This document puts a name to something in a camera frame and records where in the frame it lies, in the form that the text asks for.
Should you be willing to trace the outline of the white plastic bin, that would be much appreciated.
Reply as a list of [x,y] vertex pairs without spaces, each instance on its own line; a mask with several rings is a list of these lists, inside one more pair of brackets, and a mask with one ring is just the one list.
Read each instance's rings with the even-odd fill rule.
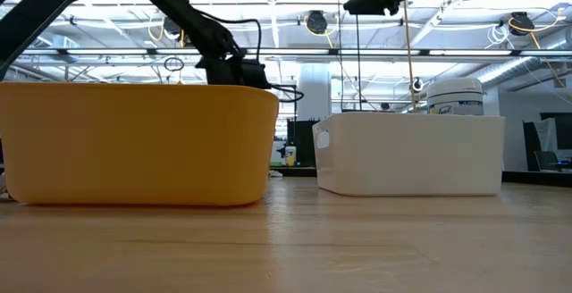
[[313,127],[320,188],[348,197],[495,196],[500,116],[339,113]]

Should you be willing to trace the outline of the long ceiling light bar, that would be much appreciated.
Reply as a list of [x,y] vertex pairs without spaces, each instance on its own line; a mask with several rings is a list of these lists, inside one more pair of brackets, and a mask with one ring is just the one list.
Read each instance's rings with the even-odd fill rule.
[[[191,48],[50,48],[26,49],[22,55],[199,55]],[[319,49],[319,48],[255,48],[246,50],[246,55],[278,56],[452,56],[452,57],[572,57],[572,50],[525,49],[525,50],[478,50],[478,49]]]

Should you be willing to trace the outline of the white building column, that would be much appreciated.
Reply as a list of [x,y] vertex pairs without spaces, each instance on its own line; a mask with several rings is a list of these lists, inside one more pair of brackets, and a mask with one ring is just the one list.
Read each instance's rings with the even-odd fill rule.
[[298,102],[302,121],[321,121],[331,115],[331,74],[326,63],[302,63],[298,89],[304,97]]

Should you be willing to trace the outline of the black cabinet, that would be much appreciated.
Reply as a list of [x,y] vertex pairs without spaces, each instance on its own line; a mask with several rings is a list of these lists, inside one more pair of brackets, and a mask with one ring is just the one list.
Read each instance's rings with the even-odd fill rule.
[[296,147],[296,162],[315,167],[313,126],[317,121],[287,121],[287,145]]

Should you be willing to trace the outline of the white disinfecting wipes canister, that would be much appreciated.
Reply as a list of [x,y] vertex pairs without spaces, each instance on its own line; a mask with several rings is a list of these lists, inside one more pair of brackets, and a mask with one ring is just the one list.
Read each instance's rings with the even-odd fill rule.
[[429,114],[484,115],[484,91],[477,79],[435,82],[426,91]]

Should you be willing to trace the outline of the yellow plastic bin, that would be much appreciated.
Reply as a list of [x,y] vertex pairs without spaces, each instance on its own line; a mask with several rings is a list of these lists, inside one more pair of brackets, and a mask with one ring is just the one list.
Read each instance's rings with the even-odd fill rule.
[[29,205],[245,205],[279,102],[215,85],[0,83],[9,194]]

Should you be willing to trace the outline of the black office chair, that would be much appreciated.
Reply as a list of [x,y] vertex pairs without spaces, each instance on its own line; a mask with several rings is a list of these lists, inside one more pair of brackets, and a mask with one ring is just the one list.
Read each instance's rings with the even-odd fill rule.
[[548,151],[542,148],[539,133],[542,121],[523,123],[526,162],[530,172],[554,172],[572,174],[572,151]]

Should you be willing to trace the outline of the dark wall screen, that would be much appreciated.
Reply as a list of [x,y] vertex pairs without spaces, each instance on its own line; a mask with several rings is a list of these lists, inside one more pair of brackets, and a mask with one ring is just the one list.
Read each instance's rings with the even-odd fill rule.
[[540,113],[542,148],[548,151],[572,151],[572,113]]

